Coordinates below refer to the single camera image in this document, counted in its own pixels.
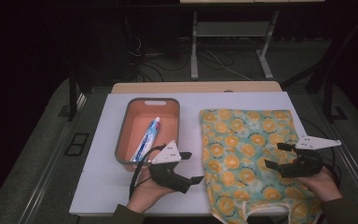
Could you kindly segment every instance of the gray carpet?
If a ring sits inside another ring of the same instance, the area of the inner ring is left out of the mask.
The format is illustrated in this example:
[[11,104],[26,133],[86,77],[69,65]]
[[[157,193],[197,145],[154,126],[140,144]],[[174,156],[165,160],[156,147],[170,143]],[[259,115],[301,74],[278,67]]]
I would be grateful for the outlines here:
[[[219,43],[200,43],[198,46],[200,51],[199,81],[246,80],[247,78],[265,80],[255,57],[254,49],[257,46],[259,42],[252,39],[242,39],[224,46],[219,46]],[[329,42],[322,40],[300,43],[273,41],[267,53],[268,63],[274,76],[273,80],[285,81],[308,68],[324,55],[328,46]],[[221,64],[217,63],[215,58],[205,50],[215,53],[214,56],[219,58],[221,63],[240,75],[222,68]],[[140,71],[144,76],[138,76],[134,81],[161,81],[161,77],[164,81],[170,82],[191,81],[189,53],[188,50],[185,51],[187,53],[168,58],[150,55],[149,59],[152,63],[146,62],[146,64],[157,68],[161,76],[155,69],[141,66]],[[150,52],[158,53],[158,50],[153,49]],[[333,126],[341,136],[341,141],[345,143],[358,162],[358,111],[349,102],[345,93],[335,88],[334,105],[340,106],[348,119],[337,120],[333,125],[326,125],[325,118],[320,115],[323,93],[306,94],[304,86],[307,80],[304,78],[286,89],[298,115],[304,119],[303,125],[307,133],[320,137],[324,137],[323,133],[326,133],[331,137],[330,126]],[[78,218],[70,215],[68,211],[104,100],[110,91],[111,87],[95,87],[93,93],[86,96],[87,100],[83,102],[76,118],[68,121],[67,118],[59,117],[62,107],[68,105],[69,93],[68,82],[61,84],[51,97],[44,115],[0,190],[0,223],[19,223],[19,220],[20,223],[108,223],[106,217]],[[63,155],[76,133],[89,134],[82,155],[79,157]],[[330,150],[324,149],[321,153],[326,158],[331,158]],[[337,165],[343,176],[342,193],[345,197],[351,198],[358,207],[358,187],[339,155],[337,155]],[[281,223],[281,219],[275,218],[273,222]],[[187,220],[184,223],[200,223],[200,221]]]

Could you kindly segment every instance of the fabric with orange flowers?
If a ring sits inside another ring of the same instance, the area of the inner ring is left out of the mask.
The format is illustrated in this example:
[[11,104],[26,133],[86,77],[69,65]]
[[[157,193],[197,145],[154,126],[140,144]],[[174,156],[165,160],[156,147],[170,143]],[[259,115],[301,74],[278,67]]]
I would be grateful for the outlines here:
[[316,223],[320,202],[303,185],[270,170],[265,160],[289,163],[294,152],[277,143],[298,141],[290,110],[205,109],[200,111],[203,166],[212,214],[247,223],[255,211],[284,206],[289,223]]

